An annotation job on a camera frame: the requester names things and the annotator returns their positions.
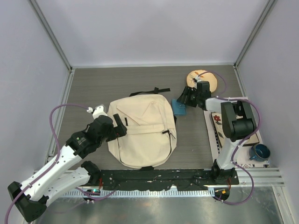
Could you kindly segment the small blue wallet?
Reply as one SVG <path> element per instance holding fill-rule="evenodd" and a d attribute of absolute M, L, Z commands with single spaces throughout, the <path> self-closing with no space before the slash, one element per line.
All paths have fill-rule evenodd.
<path fill-rule="evenodd" d="M 172 107 L 173 114 L 175 116 L 185 116 L 186 115 L 185 105 L 177 102 L 176 99 L 171 100 L 171 107 Z"/>

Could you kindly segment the cream canvas backpack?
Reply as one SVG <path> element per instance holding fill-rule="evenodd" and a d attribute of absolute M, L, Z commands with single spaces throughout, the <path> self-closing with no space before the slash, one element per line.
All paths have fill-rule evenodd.
<path fill-rule="evenodd" d="M 164 164 L 177 146 L 176 120 L 162 95 L 169 88 L 131 93 L 112 101 L 108 116 L 118 114 L 127 134 L 108 142 L 109 152 L 124 166 L 141 169 Z"/>

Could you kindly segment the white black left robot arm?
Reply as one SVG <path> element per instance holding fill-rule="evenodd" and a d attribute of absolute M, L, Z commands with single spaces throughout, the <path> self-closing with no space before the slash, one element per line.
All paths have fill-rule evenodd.
<path fill-rule="evenodd" d="M 66 141 L 57 155 L 38 172 L 23 182 L 12 182 L 8 192 L 12 204 L 27 222 L 38 219 L 62 194 L 80 185 L 95 186 L 101 171 L 91 161 L 85 161 L 77 170 L 62 177 L 70 167 L 96 151 L 105 141 L 112 141 L 127 134 L 119 114 L 112 118 L 100 115 Z"/>

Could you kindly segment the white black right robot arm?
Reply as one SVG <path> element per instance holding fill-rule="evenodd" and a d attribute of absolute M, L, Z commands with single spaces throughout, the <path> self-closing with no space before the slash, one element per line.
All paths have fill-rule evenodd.
<path fill-rule="evenodd" d="M 219 156 L 214 160 L 211 179 L 216 184 L 224 183 L 234 174 L 236 166 L 234 157 L 238 148 L 257 130 L 249 101 L 212 97 L 209 82 L 200 81 L 196 87 L 186 86 L 177 102 L 221 115 L 225 142 Z"/>

